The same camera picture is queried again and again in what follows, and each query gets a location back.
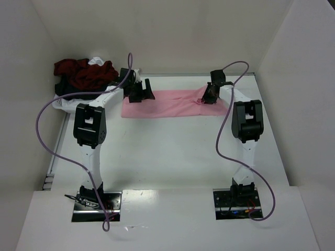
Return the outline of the pink t shirt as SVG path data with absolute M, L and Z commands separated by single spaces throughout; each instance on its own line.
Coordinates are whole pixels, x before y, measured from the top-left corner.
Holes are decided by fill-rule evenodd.
M 224 102 L 219 99 L 214 104 L 202 102 L 206 87 L 193 90 L 156 90 L 155 99 L 141 102 L 122 102 L 121 116 L 134 119 L 155 119 L 191 116 L 223 116 L 227 113 Z

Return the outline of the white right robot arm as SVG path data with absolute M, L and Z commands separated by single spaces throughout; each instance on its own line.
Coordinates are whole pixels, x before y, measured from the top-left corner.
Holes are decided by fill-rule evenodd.
M 202 102 L 212 105 L 222 97 L 229 105 L 232 112 L 232 135 L 238 140 L 242 149 L 242 160 L 238 161 L 240 166 L 232 178 L 231 197 L 234 201 L 252 197 L 255 184 L 251 169 L 254 167 L 257 142 L 264 131 L 262 102 L 251 99 L 233 88 L 233 82 L 226 81 L 223 70 L 211 71 L 210 78 Z

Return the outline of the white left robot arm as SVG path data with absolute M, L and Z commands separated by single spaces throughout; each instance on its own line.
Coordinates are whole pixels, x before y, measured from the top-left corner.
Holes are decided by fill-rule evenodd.
M 76 200 L 85 206 L 101 209 L 105 202 L 100 152 L 107 136 L 106 108 L 124 98 L 130 102 L 155 99 L 149 79 L 144 80 L 145 87 L 142 83 L 140 69 L 122 68 L 119 79 L 107 88 L 107 93 L 76 107 L 73 135 L 80 146 L 82 165 L 87 172 Z

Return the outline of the white t shirt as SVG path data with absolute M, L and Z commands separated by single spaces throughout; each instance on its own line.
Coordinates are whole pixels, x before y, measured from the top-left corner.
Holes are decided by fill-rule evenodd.
M 98 56 L 93 57 L 88 62 L 88 65 L 103 66 L 104 64 L 105 64 L 105 61 L 103 59 L 101 59 L 100 57 L 98 57 Z

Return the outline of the dark red t shirt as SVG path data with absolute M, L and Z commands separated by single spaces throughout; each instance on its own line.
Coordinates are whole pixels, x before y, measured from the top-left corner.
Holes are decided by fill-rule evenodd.
M 54 75 L 64 76 L 67 82 L 79 90 L 97 90 L 118 78 L 111 61 L 102 66 L 89 65 L 89 59 L 64 59 L 54 63 Z

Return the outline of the white plastic laundry basket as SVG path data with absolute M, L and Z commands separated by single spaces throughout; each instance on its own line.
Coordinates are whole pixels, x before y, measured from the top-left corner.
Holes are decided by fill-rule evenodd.
M 58 99 L 58 95 L 54 96 L 55 101 L 52 102 L 52 107 L 57 110 L 62 110 L 69 114 L 75 114 L 76 107 L 82 102 L 80 99 L 66 100 L 64 98 Z

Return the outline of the black t shirt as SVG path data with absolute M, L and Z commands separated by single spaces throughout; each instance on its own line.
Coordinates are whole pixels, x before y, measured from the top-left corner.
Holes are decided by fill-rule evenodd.
M 61 77 L 61 80 L 59 83 L 55 84 L 54 90 L 55 94 L 58 96 L 63 96 L 67 94 L 72 94 L 72 93 L 81 93 L 81 92 L 103 92 L 106 90 L 108 87 L 108 84 L 104 84 L 98 89 L 95 90 L 80 90 L 73 85 L 71 85 L 67 78 L 65 76 Z M 69 96 L 65 97 L 65 100 L 72 100 L 72 99 L 82 99 L 82 100 L 94 100 L 98 97 L 99 95 L 97 94 L 89 94 L 89 95 L 74 95 L 74 96 Z

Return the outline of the aluminium rail at table edge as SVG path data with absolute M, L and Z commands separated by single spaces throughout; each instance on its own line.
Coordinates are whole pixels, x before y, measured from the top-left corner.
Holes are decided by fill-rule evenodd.
M 227 74 L 225 73 L 226 78 L 230 76 L 240 76 L 241 74 L 232 73 Z M 254 73 L 245 73 L 244 76 L 254 76 Z M 196 77 L 210 77 L 210 73 L 148 73 L 148 74 L 141 74 L 141 77 L 189 77 L 189 76 L 196 76 Z

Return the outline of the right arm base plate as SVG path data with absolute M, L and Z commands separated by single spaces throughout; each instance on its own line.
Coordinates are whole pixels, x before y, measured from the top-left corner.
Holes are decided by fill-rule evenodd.
M 251 196 L 233 199 L 229 189 L 214 189 L 213 198 L 216 220 L 248 219 L 249 213 L 253 218 L 263 218 L 257 190 Z

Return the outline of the left side aluminium rail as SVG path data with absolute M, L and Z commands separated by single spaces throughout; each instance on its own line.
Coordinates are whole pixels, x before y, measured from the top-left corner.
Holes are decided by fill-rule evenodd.
M 66 133 L 66 129 L 69 123 L 69 114 L 66 114 L 63 118 L 62 124 L 61 124 L 61 128 L 59 130 L 58 133 L 58 137 L 54 146 L 53 151 L 56 152 L 57 154 L 60 153 L 60 150 L 62 148 L 62 144 L 64 141 L 64 137 L 65 137 L 65 133 Z M 45 179 L 44 179 L 44 183 L 42 186 L 42 191 L 50 191 L 52 188 L 52 184 L 53 184 L 53 180 L 54 180 L 54 176 L 55 176 L 55 171 L 57 168 L 57 163 L 58 163 L 58 158 L 54 155 L 51 155 L 51 160 L 50 160 L 50 164 L 49 164 L 49 168 L 48 171 L 46 173 Z

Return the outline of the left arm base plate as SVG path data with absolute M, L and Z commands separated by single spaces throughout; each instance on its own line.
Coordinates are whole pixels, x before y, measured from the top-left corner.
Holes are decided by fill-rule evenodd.
M 107 192 L 103 195 L 102 202 L 111 222 L 120 221 L 121 196 L 120 191 Z M 72 199 L 75 200 L 75 203 L 71 222 L 103 222 L 105 220 L 103 209 L 97 201 L 82 199 L 79 193 L 76 197 L 72 196 Z

